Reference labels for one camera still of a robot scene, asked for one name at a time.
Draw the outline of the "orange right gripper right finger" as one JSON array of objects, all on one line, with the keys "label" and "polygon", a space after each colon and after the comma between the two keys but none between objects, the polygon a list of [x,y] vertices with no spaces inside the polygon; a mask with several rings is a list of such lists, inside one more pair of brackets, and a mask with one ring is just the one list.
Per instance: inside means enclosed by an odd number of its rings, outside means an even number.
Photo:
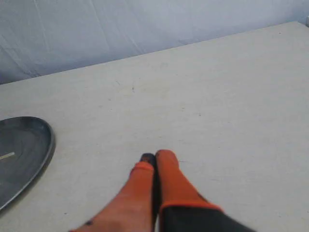
[{"label": "orange right gripper right finger", "polygon": [[159,150],[155,157],[161,188],[161,232],[253,231],[206,200],[182,173],[174,152]]}]

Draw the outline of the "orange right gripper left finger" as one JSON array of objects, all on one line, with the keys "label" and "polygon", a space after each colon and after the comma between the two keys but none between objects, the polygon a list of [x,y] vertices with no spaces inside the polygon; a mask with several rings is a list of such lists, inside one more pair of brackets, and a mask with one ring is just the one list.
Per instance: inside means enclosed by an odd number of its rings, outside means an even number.
[{"label": "orange right gripper left finger", "polygon": [[155,156],[142,154],[117,195],[74,232],[153,232]]}]

